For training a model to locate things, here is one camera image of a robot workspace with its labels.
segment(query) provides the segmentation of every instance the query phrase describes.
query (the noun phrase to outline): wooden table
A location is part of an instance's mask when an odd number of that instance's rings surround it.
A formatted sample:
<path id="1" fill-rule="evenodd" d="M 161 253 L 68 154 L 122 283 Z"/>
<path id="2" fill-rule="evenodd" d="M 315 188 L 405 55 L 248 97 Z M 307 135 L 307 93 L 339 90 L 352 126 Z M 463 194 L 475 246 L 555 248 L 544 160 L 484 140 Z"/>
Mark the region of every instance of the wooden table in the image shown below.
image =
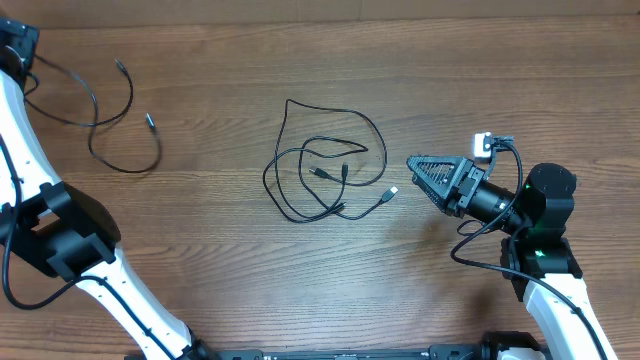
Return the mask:
<path id="1" fill-rule="evenodd" d="M 150 112 L 165 149 L 155 173 L 115 173 L 90 157 L 86 130 L 29 110 L 31 123 L 62 178 L 111 211 L 160 302 L 214 348 L 407 348 L 476 342 L 487 330 L 542 340 L 508 281 L 449 258 L 460 220 L 441 214 L 405 165 L 416 153 L 468 156 L 471 135 L 490 130 L 515 136 L 526 172 L 555 162 L 579 177 L 566 235 L 619 358 L 640 356 L 640 17 L 58 30 L 42 32 L 38 52 L 85 77 L 102 118 L 127 99 L 113 59 L 129 69 L 134 106 L 96 148 L 115 164 L 147 164 Z M 33 71 L 42 80 L 34 102 L 90 120 L 77 84 L 42 64 Z M 357 109 L 384 135 L 389 168 L 375 185 L 347 189 L 347 213 L 393 185 L 396 198 L 357 222 L 285 221 L 261 175 L 286 98 Z M 291 115 L 283 149 L 337 135 L 371 148 L 348 159 L 353 179 L 379 169 L 380 146 L 357 117 Z M 297 182 L 295 158 L 281 164 L 285 191 L 317 210 Z M 305 167 L 338 171 L 341 163 L 305 157 Z M 515 187 L 509 155 L 492 180 Z M 338 191 L 309 181 L 328 199 Z M 497 262 L 501 237 L 464 255 Z M 12 281 L 30 302 L 62 283 L 17 258 Z M 0 314 L 0 359 L 137 351 L 78 289 L 34 312 L 2 300 Z"/>

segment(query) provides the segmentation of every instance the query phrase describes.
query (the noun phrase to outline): usb connector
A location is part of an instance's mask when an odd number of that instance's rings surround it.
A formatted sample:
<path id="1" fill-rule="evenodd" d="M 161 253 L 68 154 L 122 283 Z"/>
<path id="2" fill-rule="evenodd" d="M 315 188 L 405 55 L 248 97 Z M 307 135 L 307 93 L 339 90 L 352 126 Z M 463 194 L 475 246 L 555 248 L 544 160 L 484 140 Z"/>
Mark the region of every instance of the usb connector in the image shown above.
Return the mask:
<path id="1" fill-rule="evenodd" d="M 396 196 L 396 193 L 398 192 L 398 188 L 397 187 L 392 187 L 391 189 L 385 191 L 384 194 L 382 194 L 382 197 L 380 198 L 380 202 L 381 203 L 386 203 L 389 200 L 393 199 L 394 196 Z"/>
<path id="2" fill-rule="evenodd" d="M 315 166 L 311 166 L 309 168 L 309 172 L 312 173 L 313 175 L 317 176 L 317 177 L 321 177 L 323 179 L 329 179 L 331 178 L 331 176 L 324 170 L 319 169 Z"/>

